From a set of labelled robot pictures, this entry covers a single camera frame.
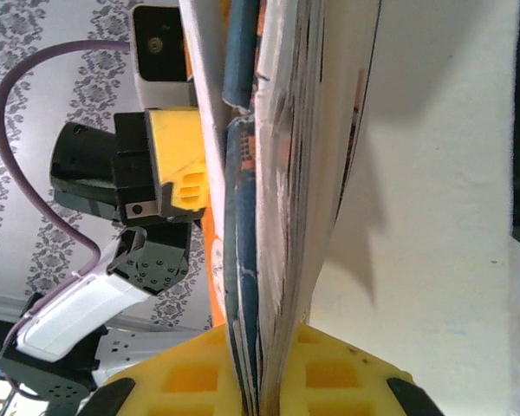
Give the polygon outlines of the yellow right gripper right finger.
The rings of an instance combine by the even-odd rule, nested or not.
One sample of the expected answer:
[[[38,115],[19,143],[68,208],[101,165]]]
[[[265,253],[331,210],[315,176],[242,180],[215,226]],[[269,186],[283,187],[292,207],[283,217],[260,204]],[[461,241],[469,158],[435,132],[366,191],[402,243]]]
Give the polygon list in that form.
[[[281,416],[445,416],[406,371],[299,324],[281,385]]]

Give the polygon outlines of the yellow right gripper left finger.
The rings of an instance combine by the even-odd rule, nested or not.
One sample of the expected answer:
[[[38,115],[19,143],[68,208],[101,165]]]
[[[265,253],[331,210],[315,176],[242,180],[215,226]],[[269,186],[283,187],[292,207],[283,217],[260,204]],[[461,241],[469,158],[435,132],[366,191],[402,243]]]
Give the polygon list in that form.
[[[226,327],[113,375],[80,416],[243,416]]]

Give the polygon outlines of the orange book with barcode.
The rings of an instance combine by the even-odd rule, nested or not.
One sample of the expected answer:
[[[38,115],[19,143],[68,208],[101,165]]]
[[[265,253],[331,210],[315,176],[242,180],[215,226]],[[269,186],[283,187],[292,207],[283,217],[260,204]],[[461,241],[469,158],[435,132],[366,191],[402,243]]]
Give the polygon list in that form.
[[[237,416],[281,416],[346,189],[382,0],[178,0],[210,177]]]

